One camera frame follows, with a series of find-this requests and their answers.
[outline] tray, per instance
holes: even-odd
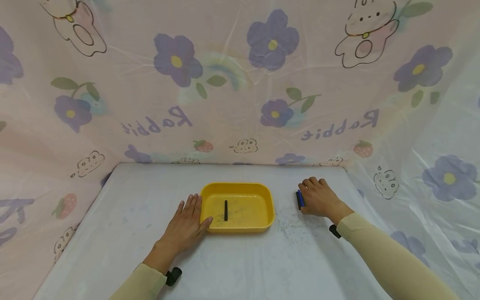
[[[201,220],[213,217],[209,232],[262,232],[275,219],[272,194],[259,183],[212,182],[201,192]],[[225,200],[228,219],[225,221]]]

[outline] cartoon face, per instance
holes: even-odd
[[[60,258],[60,255],[63,253],[63,250],[65,250],[65,247],[72,239],[72,236],[76,230],[77,229],[73,229],[73,227],[68,228],[55,243],[55,247],[53,248],[53,253],[55,253],[55,262],[58,260],[58,258]]]
[[[78,162],[78,177],[83,177],[95,170],[104,160],[105,156],[103,154],[100,154],[98,151],[93,151],[89,157],[85,157]]]
[[[235,153],[257,152],[257,150],[257,141],[254,139],[243,139],[233,149]]]
[[[338,167],[340,163],[343,161],[343,158],[334,156],[331,159],[324,161],[319,164],[314,164],[314,166],[322,166],[322,167]]]
[[[198,159],[190,157],[182,157],[177,161],[174,161],[172,164],[200,164]]]
[[[356,0],[345,32],[350,36],[372,32],[391,21],[395,12],[396,3],[392,0]]]
[[[382,172],[382,168],[378,167],[378,173],[373,176],[375,187],[382,194],[382,196],[389,200],[392,199],[398,190],[398,182],[392,170]]]
[[[52,17],[65,17],[72,14],[77,8],[76,0],[39,0],[40,5]]]

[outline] strawberry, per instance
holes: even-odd
[[[210,142],[207,142],[205,140],[201,141],[193,141],[195,145],[193,147],[195,150],[200,151],[200,152],[210,152],[213,150],[213,145]]]
[[[60,199],[57,208],[52,212],[57,219],[63,220],[75,209],[77,206],[77,195],[67,194]]]
[[[369,142],[360,141],[353,147],[353,152],[363,158],[371,157],[373,154],[373,146]]]

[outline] table surface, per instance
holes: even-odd
[[[266,185],[275,221],[264,233],[208,234],[174,262],[183,275],[159,298],[390,299],[355,249],[328,231],[329,220],[298,210],[294,192],[310,176],[325,178],[352,209],[387,229],[338,167],[120,164],[35,299],[107,299],[160,238],[180,200],[215,181]]]

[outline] cartoon rabbit drawing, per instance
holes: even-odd
[[[93,22],[88,5],[78,0],[39,0],[43,9],[53,17],[53,23],[60,36],[71,41],[85,56],[95,52],[105,53],[107,45]]]
[[[345,37],[335,48],[345,68],[377,61],[387,39],[398,29],[397,10],[392,0],[356,0],[353,13],[345,24]]]

